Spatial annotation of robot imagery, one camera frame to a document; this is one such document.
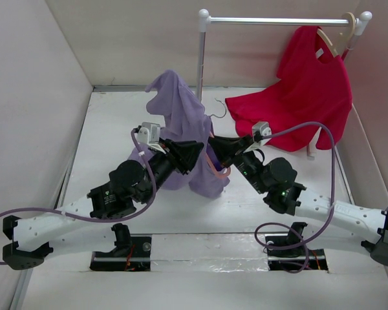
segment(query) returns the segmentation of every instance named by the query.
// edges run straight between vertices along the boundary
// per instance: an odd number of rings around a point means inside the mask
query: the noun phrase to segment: clothing rack
[[[283,25],[283,26],[349,26],[346,19],[309,19],[309,18],[247,18],[247,17],[212,17],[210,13],[202,9],[199,12],[199,62],[197,67],[197,87],[195,95],[201,101],[202,98],[202,78],[204,72],[204,51],[206,48],[206,32],[209,24],[238,24],[238,25]],[[370,12],[362,13],[356,19],[354,35],[350,38],[342,53],[342,59],[346,59],[353,50],[358,38],[362,35],[368,22],[372,19]]]

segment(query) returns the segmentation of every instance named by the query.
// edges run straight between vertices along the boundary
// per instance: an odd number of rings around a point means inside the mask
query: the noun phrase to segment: red t-shirt
[[[343,134],[352,94],[340,56],[335,58],[317,34],[318,27],[298,28],[280,62],[275,85],[254,94],[226,98],[226,104],[240,136],[252,133],[258,121],[268,121],[273,133],[306,121],[326,125],[337,143]],[[316,57],[322,48],[323,55]],[[318,131],[315,126],[298,129],[271,139],[268,144],[289,152],[305,147]],[[330,149],[330,140],[321,131],[316,147]]]

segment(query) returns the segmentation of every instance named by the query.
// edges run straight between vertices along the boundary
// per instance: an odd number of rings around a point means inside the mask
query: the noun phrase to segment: white floor
[[[207,114],[222,115],[224,108],[215,99],[224,101],[256,90],[206,88],[202,102]],[[164,124],[162,117],[152,116],[145,110],[145,104],[154,95],[154,92],[92,94],[65,203],[108,181],[108,173],[126,160],[133,148],[129,136],[132,128],[143,121]],[[217,135],[235,136],[229,114],[223,119],[213,118],[213,125]],[[330,194],[330,152],[318,151],[316,159],[309,160],[306,150],[292,154],[271,147],[263,150],[266,160],[285,157],[298,171],[299,183],[322,195]],[[160,191],[145,214],[127,222],[131,232],[250,233],[263,222],[290,225],[301,220],[271,211],[237,170],[232,171],[231,183],[216,200],[200,197],[188,188]],[[336,176],[336,196],[339,200],[349,200],[340,173]],[[250,248],[260,251],[254,245]],[[388,279],[382,266],[357,253],[331,250],[327,251],[327,258],[330,273],[311,271],[291,275],[179,269],[178,272],[129,274],[83,273],[80,271],[89,270],[90,253],[65,255],[34,269],[23,309],[120,306],[129,309],[388,309]]]

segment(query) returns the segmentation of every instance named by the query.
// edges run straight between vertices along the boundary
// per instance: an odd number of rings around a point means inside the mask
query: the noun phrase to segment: purple cable
[[[155,183],[155,177],[154,177],[154,173],[151,169],[151,166],[149,165],[149,162],[148,162],[147,158],[145,157],[141,146],[139,145],[139,143],[137,142],[137,140],[135,138],[135,135],[134,135],[135,132],[136,132],[136,129],[133,129],[131,132],[132,141],[135,144],[135,147],[138,150],[138,152],[141,154],[141,158],[146,165],[149,178],[151,179],[151,183],[153,184],[153,195],[152,195],[151,199],[147,202],[145,207],[134,214],[131,214],[131,215],[126,216],[124,218],[115,219],[115,220],[100,220],[97,218],[86,218],[84,216],[79,216],[79,215],[75,215],[75,214],[68,213],[68,212],[65,213],[65,216],[67,216],[68,218],[74,218],[76,220],[81,220],[81,221],[91,222],[91,223],[119,223],[119,222],[124,222],[124,221],[130,220],[132,218],[135,218],[138,215],[141,215],[142,213],[144,213],[146,210],[148,210],[148,208],[152,205],[152,203],[154,202],[154,199],[155,199],[156,183]],[[3,216],[9,215],[9,214],[19,213],[19,212],[27,212],[27,211],[39,211],[39,212],[47,212],[47,213],[53,213],[53,214],[59,214],[59,215],[61,214],[61,211],[59,211],[57,209],[52,210],[52,209],[46,209],[46,208],[31,207],[31,208],[12,209],[12,210],[2,212],[2,213],[0,213],[0,218]],[[0,262],[0,265],[7,265],[7,264],[5,262]]]
[[[330,185],[330,211],[329,211],[328,218],[327,218],[326,222],[323,224],[323,226],[320,228],[320,230],[318,230],[310,238],[307,238],[306,240],[303,240],[299,236],[300,240],[301,240],[299,243],[295,243],[295,244],[292,244],[292,245],[286,245],[286,246],[282,246],[282,247],[276,247],[274,245],[268,245],[268,244],[263,243],[262,241],[260,241],[260,239],[258,238],[257,234],[259,233],[259,230],[262,227],[269,226],[269,225],[282,226],[282,227],[287,228],[288,230],[292,231],[293,233],[297,234],[296,231],[294,231],[291,227],[289,227],[289,226],[287,226],[285,224],[282,224],[282,223],[264,223],[264,224],[261,224],[260,226],[258,226],[256,228],[256,230],[254,231],[254,238],[257,241],[257,243],[262,245],[263,247],[269,249],[269,250],[291,250],[291,249],[296,249],[297,247],[301,247],[301,246],[304,247],[305,253],[306,253],[305,263],[303,264],[302,268],[300,268],[298,271],[294,271],[293,273],[299,273],[307,266],[307,263],[308,263],[308,260],[309,260],[309,253],[307,251],[306,244],[311,242],[312,240],[316,239],[318,236],[320,236],[326,230],[326,228],[329,226],[329,224],[331,223],[331,221],[333,219],[333,215],[334,215],[334,206],[333,206],[333,204],[334,204],[334,201],[335,201],[335,150],[334,150],[335,141],[334,141],[334,137],[333,137],[332,133],[330,132],[329,128],[326,127],[324,124],[319,123],[317,121],[308,121],[306,123],[302,123],[300,125],[294,126],[292,128],[286,129],[286,130],[278,132],[276,134],[271,134],[269,136],[263,137],[264,140],[270,139],[270,138],[276,138],[276,137],[282,136],[284,134],[288,134],[288,133],[290,133],[292,131],[295,131],[297,129],[300,129],[300,128],[303,128],[303,127],[306,127],[306,126],[318,126],[318,127],[321,127],[327,133],[327,135],[329,137],[329,140],[330,140],[330,144],[332,146],[331,147],[331,151],[332,151],[332,167],[331,167],[331,170],[332,170],[332,172],[331,172],[331,185]]]

